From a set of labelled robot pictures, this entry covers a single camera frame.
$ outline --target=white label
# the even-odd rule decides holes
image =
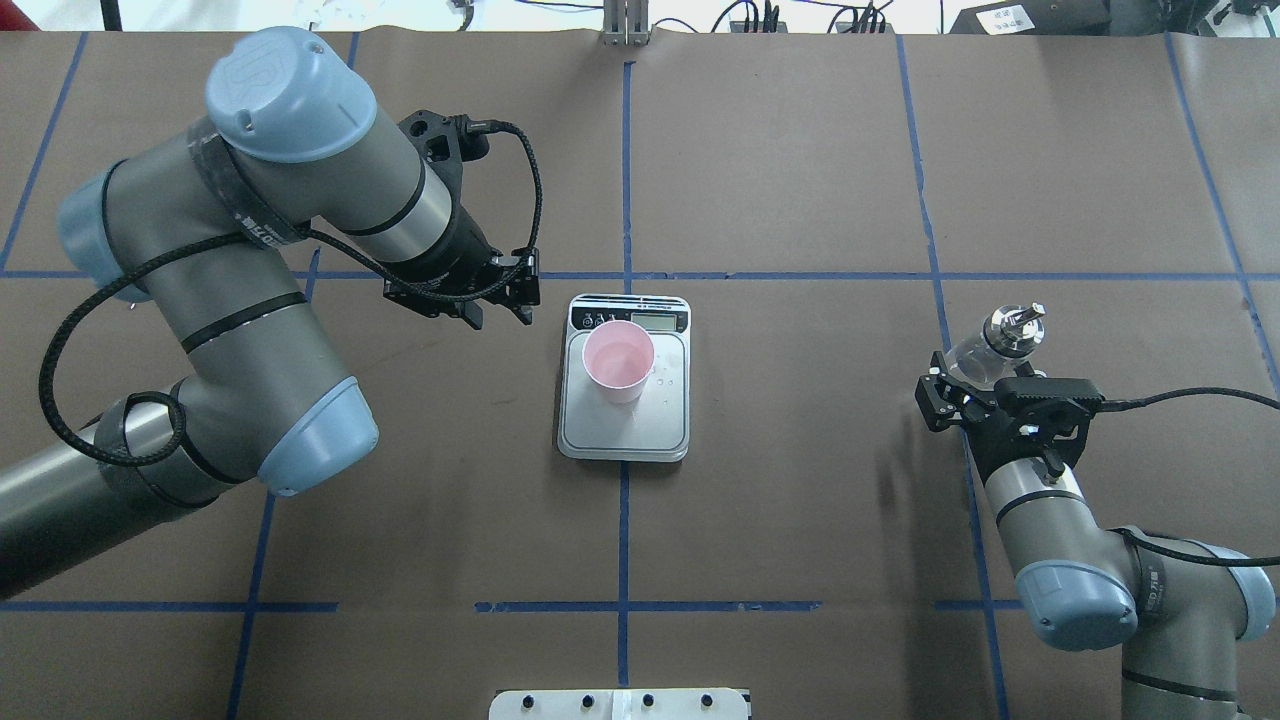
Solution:
[[[977,13],[977,15],[978,22],[982,23],[982,29],[987,31],[987,35],[1009,35],[1011,32],[1036,28],[1036,23],[1032,22],[1021,5],[984,10]]]

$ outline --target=blue joint cap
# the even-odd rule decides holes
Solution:
[[[79,186],[58,208],[58,240],[72,263],[88,273],[99,290],[119,279],[124,270],[115,261],[111,243],[106,240],[106,183],[120,163]],[[136,284],[115,293],[116,300],[146,302],[151,296]]]
[[[376,446],[374,414],[356,378],[347,378],[284,433],[257,477],[273,495],[288,497],[346,470]]]
[[[1245,560],[1249,557],[1243,552],[1201,541],[1189,539],[1187,542],[1193,542],[1224,560]],[[1256,641],[1267,632],[1267,628],[1271,626],[1271,620],[1275,620],[1276,591],[1271,587],[1271,579],[1267,578],[1262,568],[1228,568],[1228,570],[1231,571],[1235,584],[1240,588],[1240,594],[1244,596],[1244,611],[1248,615],[1244,632],[1235,639]]]
[[[269,27],[218,60],[205,106],[237,150],[271,163],[310,163],[365,137],[378,117],[369,83],[317,35]]]
[[[1106,570],[1041,560],[1018,573],[1018,594],[1039,639],[1057,650],[1102,650],[1138,630],[1133,596]]]

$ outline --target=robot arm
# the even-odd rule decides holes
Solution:
[[[155,300],[195,369],[168,389],[183,441],[143,466],[59,445],[0,471],[0,597],[251,478],[294,495],[374,448],[356,378],[276,252],[311,218],[413,283],[388,282],[385,295],[421,314],[479,329],[472,300],[483,297],[532,322],[532,238],[503,258],[460,201],[461,163],[488,151],[484,133],[511,126],[420,111],[397,127],[333,49],[289,27],[241,40],[205,100],[206,118],[91,179],[59,213],[64,249],[100,288],[206,238],[252,241],[165,264],[116,295]],[[79,437],[116,456],[154,452],[177,421],[157,398],[129,396]]]
[[[1037,338],[1030,348],[1043,338],[1043,309],[1027,310],[1001,307],[950,361],[936,354],[916,401],[929,429],[966,430],[1033,630],[1057,650],[1123,643],[1126,720],[1245,717],[1234,646],[1261,637],[1275,616],[1270,580],[1261,568],[1172,560],[1133,538],[1190,556],[1244,557],[1225,548],[1098,528],[1071,465],[1106,400],[1092,382],[1041,377],[1029,352],[1009,351],[1016,343],[1001,338]],[[956,361],[966,354],[968,365]],[[986,372],[1001,363],[1018,377]]]

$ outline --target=blue tape line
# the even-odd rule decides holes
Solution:
[[[906,128],[911,140],[911,160],[915,165],[915,187],[920,197],[920,220],[928,238],[929,269],[933,275],[933,302],[938,313],[938,331],[942,347],[951,348],[951,325],[947,322],[946,299],[942,295],[942,268],[938,263],[938,247],[933,234],[933,220],[924,201],[924,160],[920,156],[920,138],[915,124],[915,104],[911,100],[911,78],[906,67],[906,45],[902,36],[897,41],[897,68],[902,77],[902,102],[906,106]],[[1009,698],[1005,689],[1005,670],[1000,659],[1000,639],[996,633],[996,614],[991,600],[991,580],[987,574],[987,553],[982,539],[982,523],[978,519],[978,497],[974,492],[973,473],[965,468],[965,486],[969,492],[969,533],[973,538],[974,560],[978,565],[978,587],[982,589],[983,620],[987,628],[987,651],[991,657],[991,674],[995,682],[996,707],[1001,720],[1009,720]]]
[[[622,292],[631,295],[631,65],[622,63]]]
[[[631,464],[618,462],[618,687],[630,687]]]
[[[1009,697],[1005,688],[1005,666],[1000,657],[1000,635],[996,629],[996,601],[991,597],[991,574],[987,568],[987,547],[982,538],[982,520],[978,516],[978,495],[973,482],[973,459],[965,450],[965,489],[969,493],[969,534],[973,537],[973,557],[978,565],[978,589],[982,593],[982,618],[987,630],[987,652],[991,655],[991,674],[996,683],[996,707],[1001,720],[1009,720]]]
[[[817,600],[782,601],[636,601],[632,612],[813,612],[822,607]]]
[[[244,602],[244,620],[241,624],[241,643],[236,653],[236,673],[232,676],[232,691],[227,700],[227,720],[236,720],[239,712],[241,691],[244,688],[244,670],[248,667],[248,648],[253,639],[253,618],[257,614],[257,592],[262,585],[262,565],[266,561],[266,541],[271,534],[271,516],[275,512],[275,496],[268,495],[262,503],[262,523],[257,530],[257,548],[253,553],[253,571],[248,583],[248,600]]]
[[[1226,282],[1231,273],[938,273],[943,281]]]
[[[906,69],[906,44],[902,36],[893,36],[897,41],[897,70],[902,78],[902,102],[906,108],[906,131],[911,140],[911,163],[915,167],[915,192],[920,200],[920,222],[924,225],[924,237],[928,240],[929,272],[933,278],[933,300],[938,311],[938,329],[942,333],[942,348],[951,350],[951,331],[947,327],[947,309],[942,300],[942,269],[938,264],[938,246],[933,236],[933,219],[929,218],[929,208],[924,202],[924,160],[920,158],[920,133],[915,126],[915,102],[911,101],[911,77]]]
[[[677,270],[675,273],[632,273],[644,281],[928,281],[929,273],[895,272],[698,272]]]
[[[307,268],[307,284],[302,290],[302,295],[307,296],[307,301],[311,301],[311,296],[316,291],[316,281],[320,279],[320,247],[315,249],[311,254],[311,265]]]
[[[337,603],[333,606],[337,612]],[[541,614],[541,612],[618,612],[620,603],[612,601],[531,601],[531,602],[477,602],[476,612],[489,614]],[[813,612],[822,607],[819,600],[640,600],[627,601],[627,612]]]
[[[278,614],[333,614],[338,611],[337,602],[260,602],[257,612]]]
[[[27,211],[27,201],[31,200],[31,192],[36,188],[36,177],[40,174],[40,167],[45,163],[45,152],[49,151],[49,141],[54,137],[54,127],[58,126],[58,118],[63,114],[63,105],[67,104],[67,95],[72,88],[72,78],[76,77],[76,69],[79,68],[81,56],[84,54],[84,42],[88,40],[88,33],[82,32],[79,42],[76,44],[76,53],[72,54],[72,63],[67,67],[67,76],[63,78],[63,88],[58,92],[58,101],[54,102],[54,111],[49,115],[49,123],[45,124],[45,135],[40,138],[40,149],[36,150],[36,159],[31,163],[31,172],[27,173],[27,184],[22,188],[22,196],[18,197],[18,208],[13,211],[13,222],[9,224],[9,234],[4,238],[4,247],[0,249],[0,270],[9,263],[9,254],[13,252],[13,243],[18,240],[18,229],[22,227],[22,215]]]
[[[960,273],[942,272],[937,274],[945,282],[1236,282],[1235,273]],[[293,277],[305,281],[310,270],[293,270]],[[364,270],[319,270],[316,279],[321,281],[376,281],[375,273]],[[616,270],[563,270],[543,272],[544,281],[620,281],[623,274]],[[84,279],[87,273],[79,270],[0,270],[0,278],[13,279]],[[631,273],[636,281],[874,281],[874,282],[932,282],[933,273],[914,272],[637,272]],[[1277,282],[1280,273],[1244,273],[1249,282]]]
[[[617,612],[618,603],[613,601],[603,602],[477,602],[476,612],[488,615],[490,612]]]
[[[360,49],[360,31],[351,33],[351,47],[347,49],[347,67],[356,69],[356,50]]]
[[[87,278],[84,273],[78,273],[74,277]],[[297,279],[305,279],[310,277],[307,270],[293,270],[293,277]],[[618,272],[593,272],[593,270],[568,270],[568,272],[545,272],[538,273],[538,277],[544,281],[620,281],[622,279],[622,273]],[[320,270],[316,273],[317,279],[323,281],[379,281],[378,273],[371,273],[367,270]]]
[[[10,600],[0,612],[243,612],[243,602]]]
[[[1262,328],[1262,319],[1258,316],[1258,305],[1253,301],[1253,290],[1245,279],[1244,263],[1240,261],[1240,252],[1235,245],[1235,236],[1231,234],[1231,224],[1226,220],[1226,211],[1222,209],[1222,199],[1217,192],[1217,183],[1213,182],[1213,172],[1208,167],[1204,156],[1204,147],[1201,145],[1199,131],[1196,129],[1196,118],[1192,117],[1192,106],[1187,101],[1187,90],[1183,87],[1183,72],[1178,65],[1178,54],[1174,51],[1174,36],[1165,33],[1165,53],[1169,55],[1169,68],[1174,73],[1174,88],[1178,91],[1178,104],[1183,109],[1183,118],[1187,120],[1187,132],[1192,138],[1192,149],[1196,150],[1196,160],[1199,163],[1201,174],[1204,176],[1204,184],[1208,188],[1208,199],[1213,204],[1213,214],[1217,215],[1217,225],[1222,231],[1222,241],[1226,251],[1231,256],[1231,265],[1235,268],[1236,279],[1240,283],[1240,292],[1244,293],[1244,302],[1248,306],[1249,320],[1253,323],[1253,334],[1262,348],[1262,357],[1267,363],[1267,374],[1271,378],[1271,391],[1280,397],[1280,372],[1276,369],[1276,359],[1271,352],[1271,343],[1267,333]]]
[[[243,612],[243,602],[10,600],[0,612]],[[337,602],[265,602],[259,612],[337,612]]]
[[[987,605],[980,600],[940,600],[933,603],[933,610],[938,612],[978,612],[984,611]],[[992,600],[989,605],[992,610],[1023,609],[1023,601],[1020,600]]]

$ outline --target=black box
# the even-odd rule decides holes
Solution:
[[[1006,17],[987,13],[1009,9]],[[1018,29],[1025,23],[1025,29]],[[1014,0],[960,10],[948,35],[1108,35],[1111,12],[1105,0]]]

